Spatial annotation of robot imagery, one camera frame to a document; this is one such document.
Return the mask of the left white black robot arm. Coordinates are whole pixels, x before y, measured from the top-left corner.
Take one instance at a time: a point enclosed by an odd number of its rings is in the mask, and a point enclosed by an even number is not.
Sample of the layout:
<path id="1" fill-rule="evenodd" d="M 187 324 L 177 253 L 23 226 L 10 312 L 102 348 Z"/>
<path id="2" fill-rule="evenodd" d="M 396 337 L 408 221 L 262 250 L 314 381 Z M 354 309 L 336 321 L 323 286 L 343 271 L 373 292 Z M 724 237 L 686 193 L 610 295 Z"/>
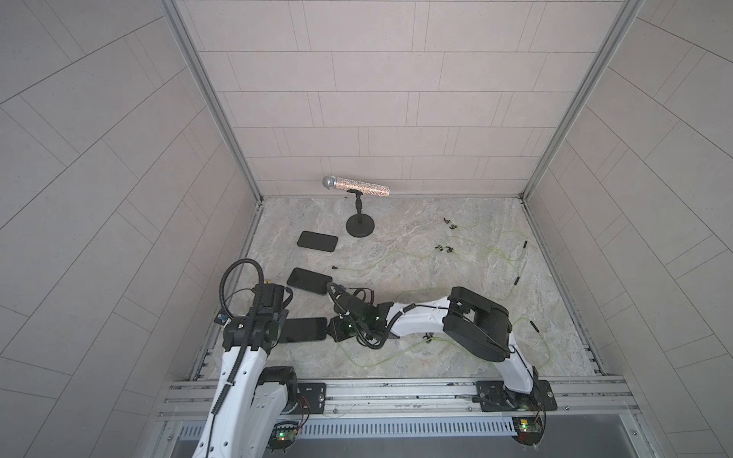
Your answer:
<path id="1" fill-rule="evenodd" d="M 235 268 L 251 265 L 257 272 L 254 299 L 244 316 L 233 314 L 224 292 Z M 297 375 L 291 366 L 266 366 L 277 345 L 293 293 L 268 284 L 257 261 L 234 261 L 220 282 L 221 309 L 228 318 L 223 332 L 220 379 L 195 457 L 262 457 L 278 418 L 297 405 Z"/>

